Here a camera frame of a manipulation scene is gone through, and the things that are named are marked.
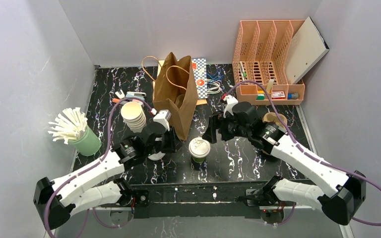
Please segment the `cardboard cup carrier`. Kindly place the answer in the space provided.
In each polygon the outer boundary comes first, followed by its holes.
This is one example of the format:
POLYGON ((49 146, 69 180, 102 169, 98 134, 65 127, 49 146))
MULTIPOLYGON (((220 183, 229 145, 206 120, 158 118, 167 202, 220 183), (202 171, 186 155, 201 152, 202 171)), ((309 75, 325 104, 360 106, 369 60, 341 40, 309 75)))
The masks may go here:
POLYGON ((266 113, 263 116, 262 121, 265 123, 270 123, 270 122, 274 123, 277 126, 281 127, 283 130, 287 131, 287 129, 285 127, 287 125, 287 119, 282 114, 276 114, 273 112, 266 113))

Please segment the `green paper coffee cup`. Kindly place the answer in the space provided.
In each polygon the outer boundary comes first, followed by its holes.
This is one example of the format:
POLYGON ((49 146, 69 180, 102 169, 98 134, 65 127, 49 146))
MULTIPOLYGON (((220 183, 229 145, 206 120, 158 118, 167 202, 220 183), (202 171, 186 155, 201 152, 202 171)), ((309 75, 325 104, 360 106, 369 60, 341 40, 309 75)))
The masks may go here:
POLYGON ((200 167, 206 161, 206 157, 210 153, 210 150, 211 144, 207 140, 204 140, 201 137, 192 139, 188 145, 192 165, 195 168, 200 167))

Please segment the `brown paper bag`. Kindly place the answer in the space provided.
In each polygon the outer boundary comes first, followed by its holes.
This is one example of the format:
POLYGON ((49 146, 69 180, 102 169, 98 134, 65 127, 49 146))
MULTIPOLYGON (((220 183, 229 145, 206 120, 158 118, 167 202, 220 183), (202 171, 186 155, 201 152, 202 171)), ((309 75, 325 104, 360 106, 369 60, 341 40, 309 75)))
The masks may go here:
POLYGON ((142 70, 155 83, 152 103, 156 110, 169 110, 169 124, 174 127, 180 140, 187 140, 193 114, 198 101, 191 56, 177 59, 170 52, 154 78, 145 68, 142 70))

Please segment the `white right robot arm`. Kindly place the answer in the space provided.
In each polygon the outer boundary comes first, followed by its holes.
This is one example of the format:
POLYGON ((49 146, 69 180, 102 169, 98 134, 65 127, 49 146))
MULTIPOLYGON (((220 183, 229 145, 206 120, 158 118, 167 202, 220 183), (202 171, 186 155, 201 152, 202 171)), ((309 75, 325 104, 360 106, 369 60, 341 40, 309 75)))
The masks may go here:
POLYGON ((331 168, 324 159, 293 142, 283 127, 263 122, 250 103, 238 102, 230 95, 225 101, 225 110, 210 116, 202 139, 215 144, 217 134, 223 141, 246 138, 255 148, 290 164, 313 182, 309 185, 273 176, 263 188, 248 189, 239 200, 248 206, 291 201, 319 209, 337 224, 349 224, 365 200, 365 182, 331 168))

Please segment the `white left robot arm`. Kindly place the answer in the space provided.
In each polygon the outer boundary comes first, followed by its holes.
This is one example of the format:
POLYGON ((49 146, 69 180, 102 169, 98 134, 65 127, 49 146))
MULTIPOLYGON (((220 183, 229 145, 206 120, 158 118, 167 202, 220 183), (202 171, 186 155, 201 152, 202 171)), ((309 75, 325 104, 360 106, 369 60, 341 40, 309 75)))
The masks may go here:
POLYGON ((126 137, 92 163, 54 180, 44 177, 37 181, 33 203, 44 227, 54 230, 83 210, 138 198, 124 178, 100 183, 146 159, 160 160, 176 152, 179 139, 168 122, 171 116, 168 110, 161 110, 140 133, 126 137))

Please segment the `stack of white lids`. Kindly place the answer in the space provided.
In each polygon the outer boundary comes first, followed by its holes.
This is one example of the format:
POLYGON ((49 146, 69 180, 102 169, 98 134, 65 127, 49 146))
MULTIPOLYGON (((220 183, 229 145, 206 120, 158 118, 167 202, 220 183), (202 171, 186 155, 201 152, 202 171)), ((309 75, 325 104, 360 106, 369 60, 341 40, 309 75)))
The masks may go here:
POLYGON ((140 133, 146 126, 146 116, 137 102, 128 102, 121 107, 121 116, 127 127, 134 133, 140 133))

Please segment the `checkered paper sheet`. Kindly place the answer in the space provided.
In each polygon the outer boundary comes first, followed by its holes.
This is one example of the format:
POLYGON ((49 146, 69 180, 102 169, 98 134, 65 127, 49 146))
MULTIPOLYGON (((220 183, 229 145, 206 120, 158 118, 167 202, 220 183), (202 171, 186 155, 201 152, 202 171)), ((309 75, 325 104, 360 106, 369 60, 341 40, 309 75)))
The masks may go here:
POLYGON ((206 99, 208 97, 208 88, 206 83, 206 58, 193 58, 191 59, 191 62, 198 98, 200 100, 206 99))

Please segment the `orange file organizer rack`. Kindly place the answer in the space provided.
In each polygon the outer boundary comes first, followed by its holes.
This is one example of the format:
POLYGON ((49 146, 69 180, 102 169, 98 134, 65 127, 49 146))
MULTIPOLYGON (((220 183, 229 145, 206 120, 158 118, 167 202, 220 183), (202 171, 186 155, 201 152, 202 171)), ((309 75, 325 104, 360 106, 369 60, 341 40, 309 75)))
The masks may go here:
POLYGON ((239 24, 232 68, 237 100, 253 105, 300 105, 302 81, 291 84, 285 63, 293 36, 303 20, 242 20, 239 24), (284 93, 268 101, 262 88, 284 93))

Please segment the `green cup of stirrers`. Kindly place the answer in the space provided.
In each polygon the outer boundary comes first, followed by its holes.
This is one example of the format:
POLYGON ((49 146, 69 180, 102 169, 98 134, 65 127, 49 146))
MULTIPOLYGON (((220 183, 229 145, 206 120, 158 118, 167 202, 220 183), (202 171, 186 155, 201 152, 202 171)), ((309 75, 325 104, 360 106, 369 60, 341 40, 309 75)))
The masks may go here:
POLYGON ((101 148, 101 140, 88 126, 86 114, 80 107, 66 108, 57 117, 48 122, 48 133, 53 141, 62 141, 74 147, 83 156, 92 156, 101 148))

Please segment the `white folder board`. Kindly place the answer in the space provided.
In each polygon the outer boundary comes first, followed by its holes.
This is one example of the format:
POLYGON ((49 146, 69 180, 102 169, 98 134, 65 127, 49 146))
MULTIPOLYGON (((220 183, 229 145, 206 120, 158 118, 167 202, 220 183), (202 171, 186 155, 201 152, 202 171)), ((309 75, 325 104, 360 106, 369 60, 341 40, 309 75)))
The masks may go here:
POLYGON ((327 54, 329 47, 311 17, 291 24, 295 32, 284 69, 288 83, 297 84, 327 54))

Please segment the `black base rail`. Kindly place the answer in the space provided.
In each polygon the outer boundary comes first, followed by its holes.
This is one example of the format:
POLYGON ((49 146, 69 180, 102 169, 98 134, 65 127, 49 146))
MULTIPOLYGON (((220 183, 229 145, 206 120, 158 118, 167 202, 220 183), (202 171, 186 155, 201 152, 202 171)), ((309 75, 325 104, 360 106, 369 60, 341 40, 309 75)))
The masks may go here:
POLYGON ((151 204, 230 204, 237 203, 248 189, 261 189, 264 181, 217 183, 133 184, 133 190, 146 190, 151 204))

